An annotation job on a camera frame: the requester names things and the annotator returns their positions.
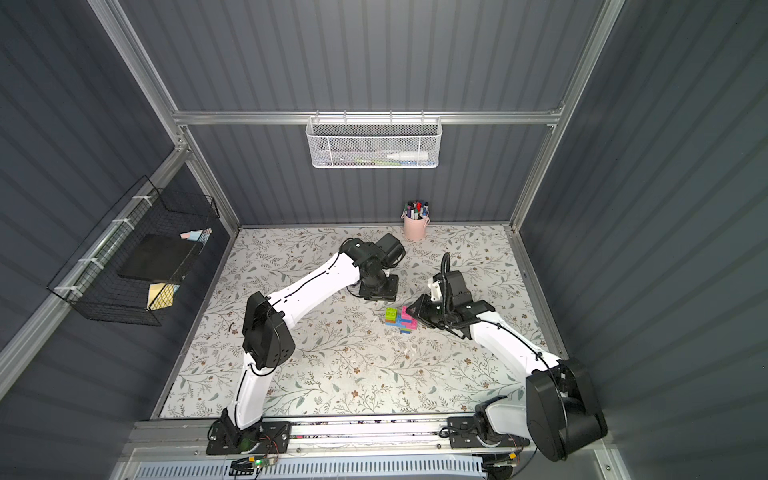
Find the pink lego brick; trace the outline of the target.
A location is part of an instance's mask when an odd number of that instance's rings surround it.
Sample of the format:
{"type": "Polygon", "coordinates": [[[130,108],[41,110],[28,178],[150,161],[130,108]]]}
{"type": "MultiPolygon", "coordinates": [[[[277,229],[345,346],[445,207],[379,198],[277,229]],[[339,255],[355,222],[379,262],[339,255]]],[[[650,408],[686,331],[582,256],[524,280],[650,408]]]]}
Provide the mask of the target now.
{"type": "Polygon", "coordinates": [[[400,311],[401,328],[412,331],[418,327],[418,320],[412,317],[406,307],[402,307],[400,311]]]}

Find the light blue long lego brick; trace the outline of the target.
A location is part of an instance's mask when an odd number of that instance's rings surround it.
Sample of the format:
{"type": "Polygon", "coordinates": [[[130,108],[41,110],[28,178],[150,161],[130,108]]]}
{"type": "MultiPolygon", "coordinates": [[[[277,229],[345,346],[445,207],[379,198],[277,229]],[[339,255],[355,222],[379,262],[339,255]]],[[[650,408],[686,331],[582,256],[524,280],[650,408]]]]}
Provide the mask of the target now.
{"type": "Polygon", "coordinates": [[[394,326],[394,327],[396,327],[398,329],[404,329],[406,327],[406,325],[402,322],[402,320],[398,319],[398,318],[396,318],[396,319],[386,319],[385,322],[388,325],[394,326]]]}

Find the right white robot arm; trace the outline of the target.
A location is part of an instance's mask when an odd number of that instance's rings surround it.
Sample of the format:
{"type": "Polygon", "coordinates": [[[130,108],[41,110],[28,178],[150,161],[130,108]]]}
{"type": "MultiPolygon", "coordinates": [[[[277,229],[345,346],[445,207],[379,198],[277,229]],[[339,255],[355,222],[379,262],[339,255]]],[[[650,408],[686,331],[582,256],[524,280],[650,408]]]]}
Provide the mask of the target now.
{"type": "Polygon", "coordinates": [[[524,397],[497,395],[470,416],[451,417],[442,435],[455,448],[533,445],[551,461],[604,438],[605,415],[588,369],[545,351],[509,326],[485,300],[476,300],[458,271],[438,273],[430,291],[408,306],[420,324],[472,340],[524,380],[524,397]]]}

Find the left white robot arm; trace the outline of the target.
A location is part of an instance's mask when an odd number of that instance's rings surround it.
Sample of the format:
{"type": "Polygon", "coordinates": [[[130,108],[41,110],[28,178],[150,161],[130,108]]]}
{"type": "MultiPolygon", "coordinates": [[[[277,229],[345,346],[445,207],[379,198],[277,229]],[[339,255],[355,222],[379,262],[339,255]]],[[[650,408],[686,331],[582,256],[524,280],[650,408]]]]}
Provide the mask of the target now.
{"type": "Polygon", "coordinates": [[[230,405],[212,425],[212,442],[233,452],[258,430],[275,370],[296,348],[291,330],[306,314],[355,284],[365,300],[395,300],[399,277],[388,271],[404,256],[399,242],[348,238],[335,255],[297,282],[269,295],[252,294],[242,327],[240,379],[230,405]]]}

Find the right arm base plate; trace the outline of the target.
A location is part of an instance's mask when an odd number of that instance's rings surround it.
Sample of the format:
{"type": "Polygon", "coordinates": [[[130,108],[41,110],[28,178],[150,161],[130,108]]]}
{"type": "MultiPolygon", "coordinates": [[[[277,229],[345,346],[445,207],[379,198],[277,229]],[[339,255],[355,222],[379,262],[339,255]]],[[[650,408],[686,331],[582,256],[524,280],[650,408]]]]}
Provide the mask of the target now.
{"type": "Polygon", "coordinates": [[[440,428],[438,436],[448,439],[453,449],[511,448],[520,450],[530,445],[530,440],[527,438],[494,431],[486,420],[477,415],[448,417],[447,425],[440,428]]]}

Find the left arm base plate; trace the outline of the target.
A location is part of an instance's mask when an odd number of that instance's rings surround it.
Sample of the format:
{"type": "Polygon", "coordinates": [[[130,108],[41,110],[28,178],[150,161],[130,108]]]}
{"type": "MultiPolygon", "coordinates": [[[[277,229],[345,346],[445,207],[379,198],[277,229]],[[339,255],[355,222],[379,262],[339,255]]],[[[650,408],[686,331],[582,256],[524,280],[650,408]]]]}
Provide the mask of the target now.
{"type": "Polygon", "coordinates": [[[288,449],[292,424],[286,421],[261,422],[238,430],[218,419],[207,432],[206,454],[211,456],[283,454],[288,449]]]}

